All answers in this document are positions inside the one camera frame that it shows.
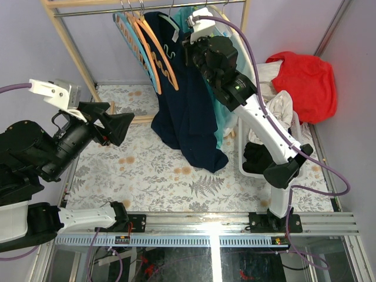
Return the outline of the green hanger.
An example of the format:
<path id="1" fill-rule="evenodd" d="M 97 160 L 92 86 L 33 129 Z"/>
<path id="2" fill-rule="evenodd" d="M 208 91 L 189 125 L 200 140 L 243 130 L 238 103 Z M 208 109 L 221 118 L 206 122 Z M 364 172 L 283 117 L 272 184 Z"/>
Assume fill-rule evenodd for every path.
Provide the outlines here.
<path id="1" fill-rule="evenodd" d="M 174 5 L 174 1 L 172 2 L 172 5 L 170 6 L 169 8 L 169 14 L 168 15 L 165 15 L 165 14 L 160 14 L 159 17 L 164 19 L 165 21 L 167 21 L 173 28 L 174 28 L 174 33 L 173 33 L 173 36 L 172 36 L 172 41 L 174 43 L 177 42 L 178 38 L 179 38 L 179 26 L 175 23 L 175 21 L 172 19 L 172 17 L 170 16 L 170 12 L 171 12 L 171 9 L 172 9 L 172 6 Z M 176 56 L 176 54 L 171 51 L 169 52 L 168 51 L 168 46 L 166 45 L 166 55 L 168 58 L 172 59 L 173 57 Z"/>

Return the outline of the navy blue t shirt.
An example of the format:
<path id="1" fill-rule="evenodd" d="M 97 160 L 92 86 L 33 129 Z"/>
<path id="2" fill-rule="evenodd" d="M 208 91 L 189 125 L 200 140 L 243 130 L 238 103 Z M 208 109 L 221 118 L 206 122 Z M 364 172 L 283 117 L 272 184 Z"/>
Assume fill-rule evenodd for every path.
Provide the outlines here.
<path id="1" fill-rule="evenodd" d="M 165 54 L 166 45 L 169 52 L 176 54 L 172 59 L 167 58 L 175 73 L 179 90 L 174 89 L 164 74 L 159 75 L 162 94 L 157 97 L 159 111 L 151 128 L 168 147 L 180 150 L 190 165 L 215 173 L 226 166 L 228 158 L 216 147 L 214 133 L 217 123 L 212 100 L 201 73 L 195 67 L 185 64 L 183 31 L 179 30 L 179 38 L 174 43 L 174 28 L 160 18 L 160 14 L 164 13 L 148 12 L 145 20 Z"/>

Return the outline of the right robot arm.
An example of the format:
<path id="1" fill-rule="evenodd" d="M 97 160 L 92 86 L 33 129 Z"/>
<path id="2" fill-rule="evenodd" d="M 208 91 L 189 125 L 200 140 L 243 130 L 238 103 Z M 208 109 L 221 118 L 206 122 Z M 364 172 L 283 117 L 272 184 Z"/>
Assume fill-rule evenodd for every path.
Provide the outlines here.
<path id="1" fill-rule="evenodd" d="M 271 188 L 271 203 L 266 214 L 250 213 L 253 233 L 302 232 L 300 217 L 289 206 L 293 180 L 300 174 L 305 158 L 298 150 L 311 155 L 313 148 L 302 145 L 284 130 L 257 96 L 253 82 L 236 69 L 237 49 L 225 36 L 195 38 L 185 34 L 182 42 L 186 65 L 195 66 L 208 82 L 216 99 L 245 122 L 263 142 L 266 157 L 272 162 L 263 171 Z"/>

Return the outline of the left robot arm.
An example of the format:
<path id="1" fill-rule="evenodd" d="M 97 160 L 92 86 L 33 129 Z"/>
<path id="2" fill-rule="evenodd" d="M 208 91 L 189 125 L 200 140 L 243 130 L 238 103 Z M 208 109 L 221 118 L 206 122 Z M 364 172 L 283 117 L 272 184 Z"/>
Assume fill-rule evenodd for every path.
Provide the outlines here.
<path id="1" fill-rule="evenodd" d="M 47 202 L 31 204 L 44 182 L 58 182 L 91 142 L 119 146 L 133 113 L 108 114 L 106 102 L 81 102 L 83 118 L 65 114 L 67 123 L 49 135 L 36 122 L 22 120 L 1 134 L 1 251 L 38 246 L 77 230 L 124 231 L 124 205 L 68 210 Z"/>

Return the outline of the teal t shirt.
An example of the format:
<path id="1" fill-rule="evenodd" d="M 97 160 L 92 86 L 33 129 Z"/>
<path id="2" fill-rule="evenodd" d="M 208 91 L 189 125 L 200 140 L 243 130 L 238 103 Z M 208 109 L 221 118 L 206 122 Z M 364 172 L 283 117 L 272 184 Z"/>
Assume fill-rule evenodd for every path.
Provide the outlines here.
<path id="1" fill-rule="evenodd" d="M 199 7 L 197 6 L 186 6 L 183 8 L 180 8 L 175 15 L 173 15 L 173 19 L 178 24 L 179 28 L 184 32 L 191 32 L 192 30 L 189 28 L 186 19 L 196 10 L 198 10 Z M 216 27 L 213 31 L 212 36 L 225 36 L 228 38 L 232 37 L 232 33 L 229 31 L 228 28 L 223 27 L 223 24 L 216 23 Z M 217 130 L 214 133 L 214 136 L 217 140 L 216 147 L 218 149 L 221 149 L 223 144 L 223 138 L 226 134 L 229 134 L 231 131 L 230 124 L 231 119 L 233 118 L 233 114 L 226 108 L 224 105 L 222 105 L 214 96 L 214 93 L 212 91 L 212 88 L 208 84 L 207 81 L 205 81 L 205 85 L 207 88 L 207 91 L 210 95 L 211 102 L 213 105 L 213 110 L 215 114 L 215 119 L 217 123 Z"/>

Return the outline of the orange hanger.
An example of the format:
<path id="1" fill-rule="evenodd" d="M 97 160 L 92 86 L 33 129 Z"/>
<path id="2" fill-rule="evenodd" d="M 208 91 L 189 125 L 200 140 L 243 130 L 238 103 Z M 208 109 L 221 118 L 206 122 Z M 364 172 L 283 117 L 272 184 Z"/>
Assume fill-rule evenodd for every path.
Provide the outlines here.
<path id="1" fill-rule="evenodd" d="M 149 48 L 149 46 L 146 42 L 146 39 L 143 35 L 143 32 L 140 29 L 140 25 L 136 22 L 136 18 L 132 14 L 130 14 L 129 12 L 125 12 L 125 16 L 130 21 L 132 27 L 134 28 L 134 30 L 136 32 L 136 35 L 138 36 L 138 38 L 140 39 L 140 41 L 143 45 L 143 49 L 146 52 L 147 59 L 148 59 L 150 65 L 152 67 L 152 73 L 153 73 L 153 77 L 154 77 L 155 82 L 156 82 L 157 93 L 159 95 L 161 95 L 162 89 L 161 89 L 161 85 L 160 85 L 159 75 L 158 75 L 158 72 L 157 72 L 157 69 L 156 69 L 156 65 L 155 65 L 153 58 L 152 58 L 152 53 L 150 51 L 150 48 Z"/>

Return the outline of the blue hanger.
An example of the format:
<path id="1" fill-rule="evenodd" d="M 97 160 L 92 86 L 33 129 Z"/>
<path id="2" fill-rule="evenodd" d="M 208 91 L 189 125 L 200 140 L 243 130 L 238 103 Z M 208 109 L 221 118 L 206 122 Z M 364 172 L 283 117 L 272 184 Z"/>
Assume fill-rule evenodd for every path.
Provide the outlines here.
<path id="1" fill-rule="evenodd" d="M 156 86 L 155 75 L 153 73 L 150 60 L 135 30 L 127 21 L 127 18 L 124 16 L 124 14 L 114 13 L 112 15 L 112 18 L 119 32 L 122 34 L 125 42 L 127 43 L 129 49 L 132 51 L 133 55 L 138 59 L 140 65 L 144 69 L 144 72 L 149 76 L 152 85 Z"/>

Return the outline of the wooden clothes rack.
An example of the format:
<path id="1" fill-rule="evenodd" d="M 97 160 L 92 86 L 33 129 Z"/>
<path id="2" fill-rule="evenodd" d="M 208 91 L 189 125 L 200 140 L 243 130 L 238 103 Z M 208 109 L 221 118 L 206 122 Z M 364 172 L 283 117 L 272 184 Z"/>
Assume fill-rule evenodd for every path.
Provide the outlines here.
<path id="1" fill-rule="evenodd" d="M 162 11 L 171 15 L 185 6 L 236 7 L 235 21 L 246 30 L 250 1 L 41 1 L 56 33 L 72 58 L 89 93 L 100 101 L 102 85 L 147 85 L 150 80 L 117 30 L 111 31 L 112 14 Z"/>

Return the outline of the floral table mat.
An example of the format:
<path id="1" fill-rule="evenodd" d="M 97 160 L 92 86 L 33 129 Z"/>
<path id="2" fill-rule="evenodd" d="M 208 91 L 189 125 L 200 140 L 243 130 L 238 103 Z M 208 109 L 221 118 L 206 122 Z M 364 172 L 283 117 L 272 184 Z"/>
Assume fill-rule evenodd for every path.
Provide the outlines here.
<path id="1" fill-rule="evenodd" d="M 239 169 L 239 131 L 223 140 L 229 161 L 215 173 L 191 166 L 149 123 L 132 124 L 121 146 L 91 143 L 80 155 L 66 195 L 70 209 L 119 201 L 130 212 L 265 211 L 270 188 Z"/>

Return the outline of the white laundry basket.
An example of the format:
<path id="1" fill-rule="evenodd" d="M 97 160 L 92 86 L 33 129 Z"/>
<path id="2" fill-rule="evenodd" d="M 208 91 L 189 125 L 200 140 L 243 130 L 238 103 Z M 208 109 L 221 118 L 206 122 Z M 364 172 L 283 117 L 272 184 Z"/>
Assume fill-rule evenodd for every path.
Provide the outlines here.
<path id="1" fill-rule="evenodd" d="M 241 119 L 239 119 L 239 170 L 240 173 L 247 177 L 253 177 L 255 179 L 262 179 L 264 180 L 263 174 L 254 174 L 254 173 L 247 173 L 243 169 L 243 163 L 246 161 L 246 158 L 243 156 L 244 150 L 246 148 L 246 144 L 249 142 L 249 131 L 250 127 L 248 124 L 244 123 Z M 299 141 L 301 144 L 303 143 L 303 137 L 301 134 L 300 129 L 300 122 L 298 120 L 298 114 L 296 112 L 293 112 L 293 118 L 291 121 L 291 127 L 290 127 L 291 135 L 295 140 Z"/>

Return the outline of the white cloth pile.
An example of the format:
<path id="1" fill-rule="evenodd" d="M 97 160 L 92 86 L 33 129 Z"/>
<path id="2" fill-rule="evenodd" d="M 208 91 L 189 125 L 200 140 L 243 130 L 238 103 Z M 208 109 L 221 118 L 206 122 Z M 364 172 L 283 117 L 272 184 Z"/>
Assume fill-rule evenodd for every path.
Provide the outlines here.
<path id="1" fill-rule="evenodd" d="M 291 126 L 293 119 L 293 101 L 286 90 L 276 90 L 273 80 L 278 76 L 282 60 L 257 64 L 260 81 L 260 92 L 267 109 L 282 125 L 285 131 Z"/>

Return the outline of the red cloth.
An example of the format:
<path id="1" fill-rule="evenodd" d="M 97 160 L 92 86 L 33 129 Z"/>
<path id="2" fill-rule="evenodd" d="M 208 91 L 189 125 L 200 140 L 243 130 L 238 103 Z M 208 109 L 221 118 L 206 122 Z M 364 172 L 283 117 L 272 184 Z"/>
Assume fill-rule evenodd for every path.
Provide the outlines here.
<path id="1" fill-rule="evenodd" d="M 287 91 L 300 122 L 317 124 L 336 114 L 337 89 L 330 63 L 318 56 L 285 51 L 267 58 L 280 62 L 278 75 L 271 81 L 275 90 Z"/>

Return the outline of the black clothes in basket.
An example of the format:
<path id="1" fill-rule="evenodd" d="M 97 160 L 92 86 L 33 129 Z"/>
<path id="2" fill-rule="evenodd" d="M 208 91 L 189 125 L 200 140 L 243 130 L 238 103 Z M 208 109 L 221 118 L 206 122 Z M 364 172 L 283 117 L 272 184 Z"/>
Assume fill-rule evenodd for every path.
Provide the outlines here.
<path id="1" fill-rule="evenodd" d="M 248 142 L 243 156 L 246 161 L 243 163 L 242 167 L 247 173 L 263 174 L 273 163 L 273 158 L 265 145 Z"/>

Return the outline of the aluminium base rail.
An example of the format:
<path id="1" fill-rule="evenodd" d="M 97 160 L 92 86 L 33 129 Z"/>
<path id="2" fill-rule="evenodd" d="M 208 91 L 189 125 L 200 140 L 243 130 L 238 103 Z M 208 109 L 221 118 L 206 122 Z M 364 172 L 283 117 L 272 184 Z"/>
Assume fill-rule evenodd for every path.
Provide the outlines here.
<path id="1" fill-rule="evenodd" d="M 294 225 L 300 233 L 291 237 L 340 237 L 359 234 L 349 212 L 303 212 Z M 145 230 L 128 234 L 71 231 L 57 236 L 56 245 L 106 247 L 288 247 L 285 233 L 255 233 L 248 213 L 146 213 Z"/>

